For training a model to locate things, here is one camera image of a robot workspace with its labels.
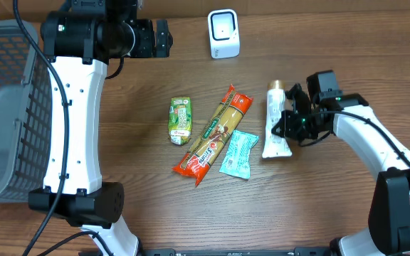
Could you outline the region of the white tube with gold cap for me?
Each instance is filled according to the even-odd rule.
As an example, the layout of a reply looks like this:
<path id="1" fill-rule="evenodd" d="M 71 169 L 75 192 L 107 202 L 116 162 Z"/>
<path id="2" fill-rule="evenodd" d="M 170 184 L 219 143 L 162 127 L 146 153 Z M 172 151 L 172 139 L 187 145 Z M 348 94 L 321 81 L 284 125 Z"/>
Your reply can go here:
<path id="1" fill-rule="evenodd" d="M 271 130 L 280 121 L 285 109 L 285 83 L 282 80 L 272 80 L 268 83 L 266 94 L 266 128 L 265 143 L 262 158 L 290 157 L 292 151 L 286 139 L 275 135 Z"/>

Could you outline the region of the teal snack packet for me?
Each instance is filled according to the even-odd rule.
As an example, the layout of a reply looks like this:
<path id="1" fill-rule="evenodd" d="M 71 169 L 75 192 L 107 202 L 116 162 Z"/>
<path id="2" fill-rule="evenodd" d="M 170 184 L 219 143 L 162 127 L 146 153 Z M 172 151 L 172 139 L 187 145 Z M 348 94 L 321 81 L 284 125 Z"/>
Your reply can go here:
<path id="1" fill-rule="evenodd" d="M 251 177 L 249 156 L 258 140 L 259 136 L 234 130 L 219 172 L 248 180 Z"/>

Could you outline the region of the orange spaghetti packet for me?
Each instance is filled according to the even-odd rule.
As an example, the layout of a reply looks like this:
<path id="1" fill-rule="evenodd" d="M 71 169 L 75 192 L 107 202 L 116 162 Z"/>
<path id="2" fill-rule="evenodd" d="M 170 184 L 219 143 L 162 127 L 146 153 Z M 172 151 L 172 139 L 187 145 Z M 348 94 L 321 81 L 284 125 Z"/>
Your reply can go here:
<path id="1" fill-rule="evenodd" d="M 253 98 L 237 92 L 233 85 L 219 103 L 201 134 L 172 171 L 195 178 L 198 186 L 225 147 L 233 131 L 253 103 Z"/>

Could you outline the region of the green juice carton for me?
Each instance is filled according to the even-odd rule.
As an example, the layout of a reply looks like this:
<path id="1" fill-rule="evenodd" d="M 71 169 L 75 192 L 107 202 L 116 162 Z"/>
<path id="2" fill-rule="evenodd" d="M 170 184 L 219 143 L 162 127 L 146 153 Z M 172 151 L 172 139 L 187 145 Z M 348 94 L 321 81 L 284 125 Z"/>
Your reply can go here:
<path id="1" fill-rule="evenodd" d="M 173 97 L 169 108 L 168 134 L 173 144 L 182 146 L 191 135 L 191 100 L 189 97 Z"/>

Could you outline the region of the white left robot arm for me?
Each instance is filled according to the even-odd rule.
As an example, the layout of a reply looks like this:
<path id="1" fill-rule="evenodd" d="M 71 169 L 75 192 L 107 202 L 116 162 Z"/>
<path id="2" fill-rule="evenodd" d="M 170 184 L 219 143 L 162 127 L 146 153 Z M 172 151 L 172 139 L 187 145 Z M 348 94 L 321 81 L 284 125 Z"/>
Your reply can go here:
<path id="1" fill-rule="evenodd" d="M 99 255 L 143 253 L 122 210 L 124 188 L 105 182 L 98 133 L 103 85 L 112 59 L 166 58 L 173 38 L 165 20 L 139 19 L 138 0 L 67 1 L 41 25 L 38 48 L 51 80 L 51 145 L 31 210 L 64 219 L 90 236 Z"/>

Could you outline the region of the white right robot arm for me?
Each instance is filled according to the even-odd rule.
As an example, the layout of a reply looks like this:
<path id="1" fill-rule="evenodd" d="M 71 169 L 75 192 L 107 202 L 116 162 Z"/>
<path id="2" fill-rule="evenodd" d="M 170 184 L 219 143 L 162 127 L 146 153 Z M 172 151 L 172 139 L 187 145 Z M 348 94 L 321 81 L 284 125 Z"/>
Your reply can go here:
<path id="1" fill-rule="evenodd" d="M 374 177 L 368 226 L 335 238 L 317 255 L 410 255 L 410 150 L 378 120 L 358 93 L 344 94 L 326 70 L 285 91 L 292 107 L 280 113 L 272 134 L 312 146 L 331 134 L 346 142 Z"/>

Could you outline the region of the white barcode scanner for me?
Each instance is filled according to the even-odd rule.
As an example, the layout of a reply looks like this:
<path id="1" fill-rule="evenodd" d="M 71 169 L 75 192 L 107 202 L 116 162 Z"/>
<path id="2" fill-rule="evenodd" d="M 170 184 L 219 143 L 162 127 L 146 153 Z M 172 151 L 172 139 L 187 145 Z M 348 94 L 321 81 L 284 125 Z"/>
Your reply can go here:
<path id="1" fill-rule="evenodd" d="M 238 16 L 233 9 L 220 9 L 207 17 L 211 57 L 234 58 L 240 53 Z"/>

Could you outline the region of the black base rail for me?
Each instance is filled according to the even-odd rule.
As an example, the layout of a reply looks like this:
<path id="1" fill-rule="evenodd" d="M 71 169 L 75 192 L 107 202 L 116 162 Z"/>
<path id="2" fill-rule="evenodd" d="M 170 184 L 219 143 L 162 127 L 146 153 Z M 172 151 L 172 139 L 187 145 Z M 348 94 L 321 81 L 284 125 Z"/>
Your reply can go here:
<path id="1" fill-rule="evenodd" d="M 329 247 L 296 247 L 292 250 L 174 250 L 144 249 L 146 256 L 330 256 Z"/>

